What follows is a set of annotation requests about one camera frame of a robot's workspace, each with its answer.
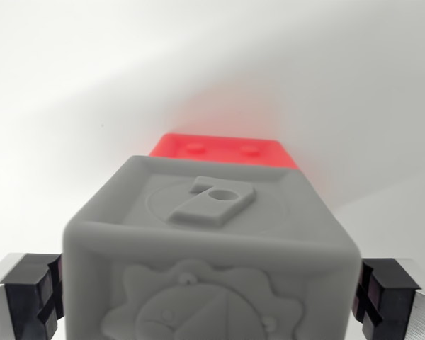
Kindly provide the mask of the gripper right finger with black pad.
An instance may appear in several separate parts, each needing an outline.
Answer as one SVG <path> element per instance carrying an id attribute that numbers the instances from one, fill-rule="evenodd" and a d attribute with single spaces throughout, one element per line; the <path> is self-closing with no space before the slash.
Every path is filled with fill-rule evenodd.
<path id="1" fill-rule="evenodd" d="M 352 313 L 367 339 L 425 339 L 425 271 L 412 259 L 363 259 Z"/>

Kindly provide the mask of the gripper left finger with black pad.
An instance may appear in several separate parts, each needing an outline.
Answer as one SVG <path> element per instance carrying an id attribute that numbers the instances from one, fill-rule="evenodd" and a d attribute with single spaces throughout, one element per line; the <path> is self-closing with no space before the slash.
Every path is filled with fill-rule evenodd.
<path id="1" fill-rule="evenodd" d="M 0 261 L 0 339 L 51 339 L 63 318 L 62 256 L 10 253 Z"/>

